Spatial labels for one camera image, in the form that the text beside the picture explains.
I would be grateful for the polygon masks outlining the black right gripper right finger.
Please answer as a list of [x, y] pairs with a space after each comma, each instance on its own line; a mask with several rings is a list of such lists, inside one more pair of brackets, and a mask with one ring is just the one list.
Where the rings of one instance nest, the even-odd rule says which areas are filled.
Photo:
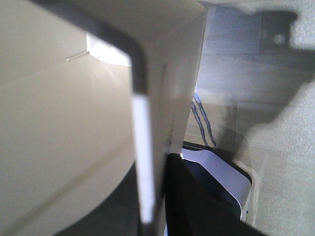
[[170, 236], [262, 236], [212, 198], [195, 180], [179, 154], [165, 167], [165, 207]]

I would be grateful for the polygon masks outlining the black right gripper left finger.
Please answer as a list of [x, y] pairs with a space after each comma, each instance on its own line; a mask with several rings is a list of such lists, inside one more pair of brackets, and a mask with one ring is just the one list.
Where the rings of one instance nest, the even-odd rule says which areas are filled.
[[114, 191], [92, 212], [58, 232], [58, 236], [137, 236], [139, 203], [132, 164]]

